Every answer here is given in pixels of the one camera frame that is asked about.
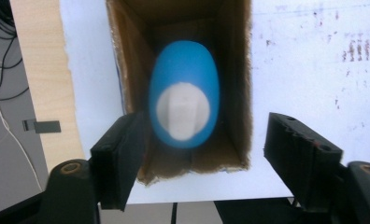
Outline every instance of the cardboard box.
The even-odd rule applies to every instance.
[[[210,138],[192,150],[170,148],[146,124],[147,151],[138,180],[145,184],[188,172],[248,169],[250,114],[249,0],[107,0],[126,113],[148,111],[156,57],[169,43],[192,40],[213,55],[221,107]]]

